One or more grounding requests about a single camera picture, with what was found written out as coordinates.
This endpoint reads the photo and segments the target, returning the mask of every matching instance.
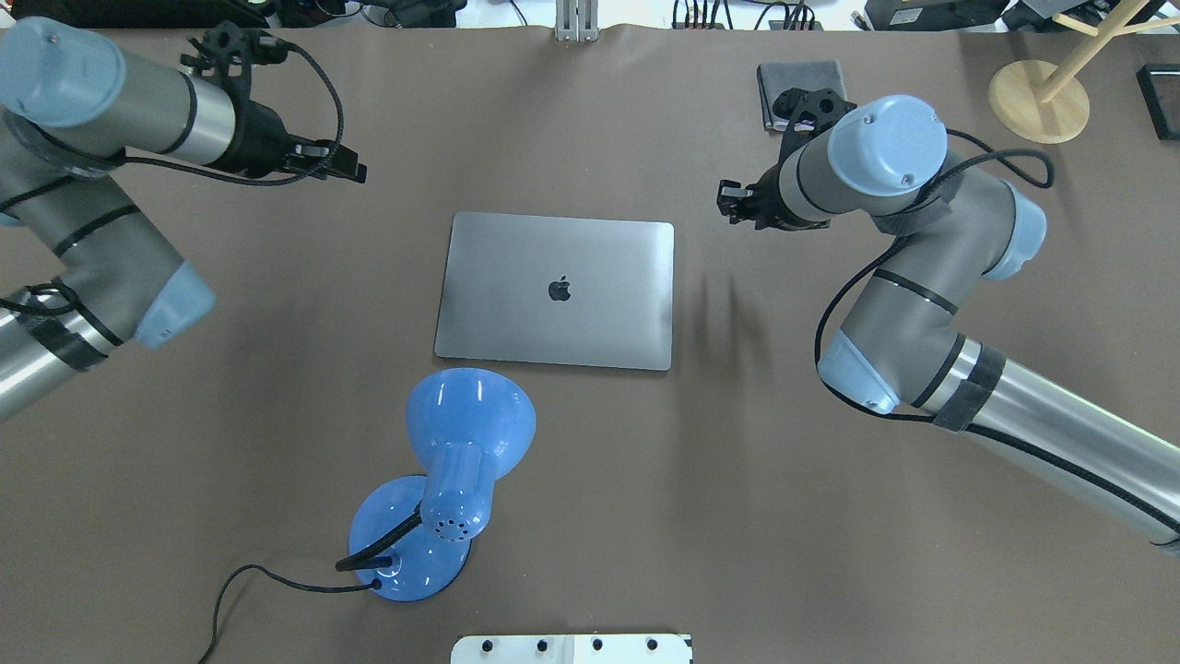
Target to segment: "apple logo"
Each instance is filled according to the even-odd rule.
[[[564,274],[560,281],[553,281],[549,284],[549,298],[555,302],[564,302],[570,298],[570,282],[565,280]]]

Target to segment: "gray notebook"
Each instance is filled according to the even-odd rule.
[[[670,223],[459,212],[434,353],[667,372]]]

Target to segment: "lamp base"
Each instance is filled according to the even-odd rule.
[[[401,524],[422,500],[426,478],[411,475],[386,482],[369,494],[353,518],[348,553],[354,554]],[[426,599],[451,585],[467,563],[471,541],[448,543],[418,527],[398,544],[381,552],[393,564],[379,570],[358,570],[362,584],[380,579],[373,592],[393,601]]]
[[[1077,79],[1070,79],[1053,99],[1037,101],[1037,93],[1056,68],[1043,60],[1020,60],[991,78],[991,110],[1012,133],[1036,143],[1064,143],[1086,129],[1090,98]]]

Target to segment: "black frame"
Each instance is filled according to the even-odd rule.
[[[1143,65],[1143,68],[1135,74],[1135,78],[1139,79],[1139,87],[1143,91],[1143,100],[1147,101],[1147,112],[1150,113],[1152,123],[1155,125],[1155,134],[1160,137],[1160,140],[1180,140],[1180,118],[1169,118],[1163,109],[1153,80],[1156,74],[1180,75],[1180,65]]]

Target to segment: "blue desk lamp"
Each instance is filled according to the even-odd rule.
[[[481,369],[448,369],[414,388],[406,429],[426,476],[407,475],[369,494],[348,534],[355,571],[393,601],[426,599],[459,576],[471,540],[487,527],[496,481],[516,468],[537,430],[516,383]]]

